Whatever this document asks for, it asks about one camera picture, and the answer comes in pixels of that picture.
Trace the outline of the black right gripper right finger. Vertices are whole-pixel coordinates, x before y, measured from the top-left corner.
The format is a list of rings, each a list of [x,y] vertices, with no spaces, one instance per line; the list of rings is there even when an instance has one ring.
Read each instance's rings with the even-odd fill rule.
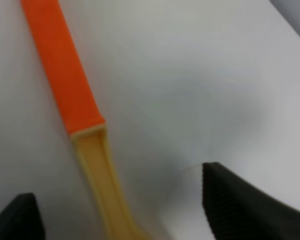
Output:
[[[218,162],[202,164],[202,207],[217,240],[300,240],[300,211]]]

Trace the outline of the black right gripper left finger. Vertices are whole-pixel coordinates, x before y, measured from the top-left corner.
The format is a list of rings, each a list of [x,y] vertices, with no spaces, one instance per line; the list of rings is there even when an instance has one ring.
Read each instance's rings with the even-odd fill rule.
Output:
[[[44,239],[45,227],[35,195],[17,195],[0,213],[0,240]]]

